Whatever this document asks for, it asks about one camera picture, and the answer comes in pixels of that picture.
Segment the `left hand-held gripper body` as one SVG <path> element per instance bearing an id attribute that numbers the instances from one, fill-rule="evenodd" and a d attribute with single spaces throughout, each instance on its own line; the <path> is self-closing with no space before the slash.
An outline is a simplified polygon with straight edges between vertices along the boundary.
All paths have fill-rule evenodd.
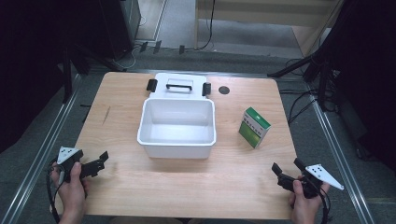
<path id="1" fill-rule="evenodd" d="M 69 181 L 70 172 L 76 162 L 83 157 L 83 151 L 78 148 L 61 147 L 58 158 L 57 167 L 59 171 L 60 181 Z"/>

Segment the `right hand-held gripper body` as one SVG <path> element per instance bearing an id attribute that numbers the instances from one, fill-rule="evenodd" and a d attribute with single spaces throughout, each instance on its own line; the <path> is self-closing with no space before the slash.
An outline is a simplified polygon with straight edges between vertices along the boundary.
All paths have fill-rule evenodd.
<path id="1" fill-rule="evenodd" d="M 303 165 L 298 164 L 301 171 L 304 196 L 306 199 L 312 199 L 321 195 L 322 184 L 327 183 L 332 187 L 343 190 L 345 187 L 337 181 L 321 164 Z"/>

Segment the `person's left hand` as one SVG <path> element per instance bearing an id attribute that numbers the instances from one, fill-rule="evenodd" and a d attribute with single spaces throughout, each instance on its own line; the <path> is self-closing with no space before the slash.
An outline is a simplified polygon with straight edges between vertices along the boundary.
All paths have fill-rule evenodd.
<path id="1" fill-rule="evenodd" d="M 85 193 L 89 182 L 80 180 L 81 164 L 76 162 L 70 172 L 70 181 L 63 183 L 58 190 L 64 211 L 59 224 L 80 224 L 86 211 Z"/>

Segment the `person's right hand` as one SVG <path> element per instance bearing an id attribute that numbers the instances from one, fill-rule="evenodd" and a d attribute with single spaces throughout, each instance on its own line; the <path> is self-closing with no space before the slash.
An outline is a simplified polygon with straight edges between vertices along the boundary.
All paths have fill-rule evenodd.
<path id="1" fill-rule="evenodd" d="M 292 207 L 290 219 L 293 224 L 314 224 L 322 200 L 319 196 L 307 199 L 304 196 L 302 183 L 299 180 L 294 180 L 289 204 Z"/>

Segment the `green and white carton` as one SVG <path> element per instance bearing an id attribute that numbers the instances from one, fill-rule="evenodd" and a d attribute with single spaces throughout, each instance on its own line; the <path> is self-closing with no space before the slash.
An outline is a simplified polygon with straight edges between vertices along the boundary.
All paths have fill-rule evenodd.
<path id="1" fill-rule="evenodd" d="M 257 148 L 272 125 L 253 107 L 245 110 L 239 133 L 253 147 Z"/>

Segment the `black stand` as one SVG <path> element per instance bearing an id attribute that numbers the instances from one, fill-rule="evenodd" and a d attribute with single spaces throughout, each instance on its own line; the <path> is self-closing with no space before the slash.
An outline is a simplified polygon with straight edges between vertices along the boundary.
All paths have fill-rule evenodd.
<path id="1" fill-rule="evenodd" d="M 124 71 L 124 68 L 120 65 L 115 65 L 114 63 L 107 61 L 104 57 L 99 56 L 81 45 L 65 45 L 63 48 L 64 104 L 71 98 L 73 92 L 71 65 L 73 64 L 82 74 L 87 74 L 90 71 L 90 67 L 85 60 L 85 56 L 89 56 L 107 67 L 110 71 Z"/>
<path id="2" fill-rule="evenodd" d="M 319 77 L 318 82 L 318 105 L 323 112 L 328 111 L 326 107 L 326 88 L 328 79 L 332 73 L 329 58 L 326 56 L 325 50 L 323 48 L 317 49 L 312 54 L 304 57 L 292 65 L 277 71 L 272 74 L 268 74 L 268 77 L 283 77 L 292 71 L 303 67 L 307 64 L 307 68 L 304 71 L 303 78 L 306 83 L 313 82 L 317 77 Z"/>

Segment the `white plastic storage box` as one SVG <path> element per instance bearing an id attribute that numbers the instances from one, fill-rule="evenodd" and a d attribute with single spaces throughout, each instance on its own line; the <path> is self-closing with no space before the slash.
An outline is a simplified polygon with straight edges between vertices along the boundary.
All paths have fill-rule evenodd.
<path id="1" fill-rule="evenodd" d="M 216 144 L 216 108 L 206 77 L 159 73 L 148 81 L 137 142 L 151 158 L 206 159 Z"/>

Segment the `black curtain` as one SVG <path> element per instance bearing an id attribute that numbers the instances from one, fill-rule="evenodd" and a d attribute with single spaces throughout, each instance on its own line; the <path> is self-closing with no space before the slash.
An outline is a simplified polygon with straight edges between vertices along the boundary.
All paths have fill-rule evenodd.
<path id="1" fill-rule="evenodd" d="M 0 0 L 0 153 L 69 84 L 60 63 L 70 59 L 77 69 L 89 69 L 78 44 L 88 2 Z"/>
<path id="2" fill-rule="evenodd" d="M 343 0 L 319 52 L 361 155 L 396 173 L 396 0 Z"/>

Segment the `black cabinet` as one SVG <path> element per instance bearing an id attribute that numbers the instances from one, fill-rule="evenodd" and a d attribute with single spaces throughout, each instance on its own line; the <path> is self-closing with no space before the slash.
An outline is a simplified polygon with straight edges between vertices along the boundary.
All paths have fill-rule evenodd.
<path id="1" fill-rule="evenodd" d="M 134 46 L 141 13 L 138 0 L 100 0 L 106 37 L 109 40 L 109 56 L 120 59 Z"/>

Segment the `light wooden furniture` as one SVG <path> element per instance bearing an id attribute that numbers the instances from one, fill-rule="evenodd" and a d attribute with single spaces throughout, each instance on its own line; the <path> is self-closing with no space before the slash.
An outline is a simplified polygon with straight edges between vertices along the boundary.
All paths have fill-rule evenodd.
<path id="1" fill-rule="evenodd" d="M 331 28 L 346 0 L 215 0 L 214 20 L 289 25 L 304 56 Z"/>

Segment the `metal floor rail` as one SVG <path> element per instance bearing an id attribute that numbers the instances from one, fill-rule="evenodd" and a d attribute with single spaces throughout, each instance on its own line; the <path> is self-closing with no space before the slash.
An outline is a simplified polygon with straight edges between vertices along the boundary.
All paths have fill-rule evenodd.
<path id="1" fill-rule="evenodd" d="M 22 137 L 0 153 L 0 224 L 17 222 L 77 98 L 82 80 L 82 75 L 74 75 L 70 98 L 64 103 L 64 89 L 60 89 Z"/>
<path id="2" fill-rule="evenodd" d="M 335 160 L 339 173 L 343 179 L 345 189 L 355 208 L 361 224 L 375 224 L 375 219 L 369 209 L 363 193 L 361 192 L 360 185 L 355 178 L 352 170 L 350 169 L 347 158 L 335 135 L 328 116 L 325 112 L 321 110 L 318 103 L 314 103 L 313 107 L 322 131 L 324 132 L 324 135 L 330 146 L 330 150 L 332 152 L 332 156 Z"/>

